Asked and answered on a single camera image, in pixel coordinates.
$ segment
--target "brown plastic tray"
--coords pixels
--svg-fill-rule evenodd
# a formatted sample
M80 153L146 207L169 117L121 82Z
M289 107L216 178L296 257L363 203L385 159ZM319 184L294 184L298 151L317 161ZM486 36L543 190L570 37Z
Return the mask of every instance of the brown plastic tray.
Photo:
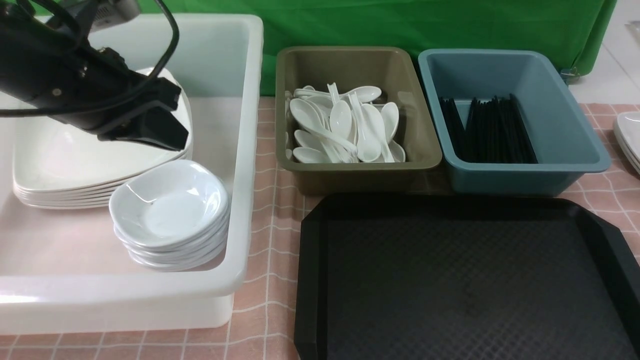
M378 86L386 101L400 109L394 140L406 152L406 163L302 164L285 155L298 124L287 108L297 88L311 85L327 91L336 83L342 94L364 85ZM338 192L409 189L422 171L436 167L442 151L411 57L395 47L290 47L280 51L276 65L276 156L294 175L300 192L327 195Z

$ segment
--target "green backdrop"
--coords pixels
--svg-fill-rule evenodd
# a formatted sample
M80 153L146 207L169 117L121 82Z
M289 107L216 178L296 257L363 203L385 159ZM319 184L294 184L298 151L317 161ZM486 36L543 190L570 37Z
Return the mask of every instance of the green backdrop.
M146 13L154 0L140 0ZM264 22L262 94L294 45L526 49L558 69L591 71L615 0L165 0L175 13L250 13Z

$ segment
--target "black serving tray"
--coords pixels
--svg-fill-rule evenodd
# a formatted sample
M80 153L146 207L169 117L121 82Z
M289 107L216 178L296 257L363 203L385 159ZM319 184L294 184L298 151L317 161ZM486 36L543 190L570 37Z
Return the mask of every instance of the black serving tray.
M301 360L640 354L640 268L561 199L338 194L302 221Z

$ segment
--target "white plastic bin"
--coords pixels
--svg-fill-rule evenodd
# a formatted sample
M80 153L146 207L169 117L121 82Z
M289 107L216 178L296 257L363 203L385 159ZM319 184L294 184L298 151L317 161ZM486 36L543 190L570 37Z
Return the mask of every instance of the white plastic bin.
M191 101L193 159L232 192L228 245L217 266L157 273L132 262L107 208L51 211L12 193L12 121L0 122L0 334L218 327L246 272L253 209L262 21L178 14L180 44L167 68ZM131 69L155 65L171 36L162 15L98 32ZM0 97L0 107L17 107Z

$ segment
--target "stack of plates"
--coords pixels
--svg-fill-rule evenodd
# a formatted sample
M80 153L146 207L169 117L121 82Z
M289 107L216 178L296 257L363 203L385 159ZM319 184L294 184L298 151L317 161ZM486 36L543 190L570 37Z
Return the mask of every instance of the stack of plates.
M230 204L224 184L189 160L172 161L119 187L113 230L138 264L182 271L213 260L226 245Z
M621 113L613 124L613 133L629 162L640 174L640 112Z
M160 77L177 84L166 69ZM34 208L107 206L114 190L132 177L171 160L191 159L193 126L184 91L173 116L189 131L187 145L179 152L137 143L101 142L95 135L48 117L20 119L16 121L13 150L13 193Z

